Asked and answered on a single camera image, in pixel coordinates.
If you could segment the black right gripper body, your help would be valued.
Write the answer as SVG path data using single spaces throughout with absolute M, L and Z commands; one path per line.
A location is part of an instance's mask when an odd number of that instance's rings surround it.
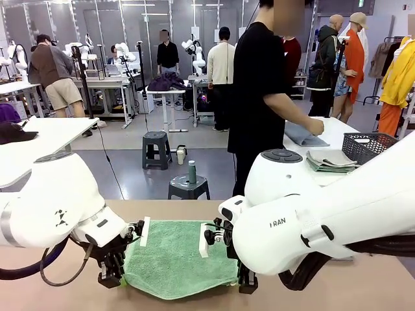
M 255 282 L 255 272 L 249 270 L 239 259 L 237 260 L 237 267 L 238 282 Z

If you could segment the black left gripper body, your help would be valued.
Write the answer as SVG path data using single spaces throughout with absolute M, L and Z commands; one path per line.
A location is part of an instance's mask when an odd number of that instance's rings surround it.
M 127 240 L 122 237 L 115 237 L 103 247 L 90 245 L 90 257 L 97 261 L 98 267 L 103 265 L 109 270 L 122 270 L 125 263 L 125 251 Z

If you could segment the person's right hand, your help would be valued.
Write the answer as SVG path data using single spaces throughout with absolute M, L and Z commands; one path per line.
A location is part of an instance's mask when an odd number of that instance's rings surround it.
M 324 132 L 324 122 L 319 119 L 314 119 L 312 117 L 309 117 L 305 125 L 305 128 L 312 135 L 319 136 L 319 135 L 322 135 Z

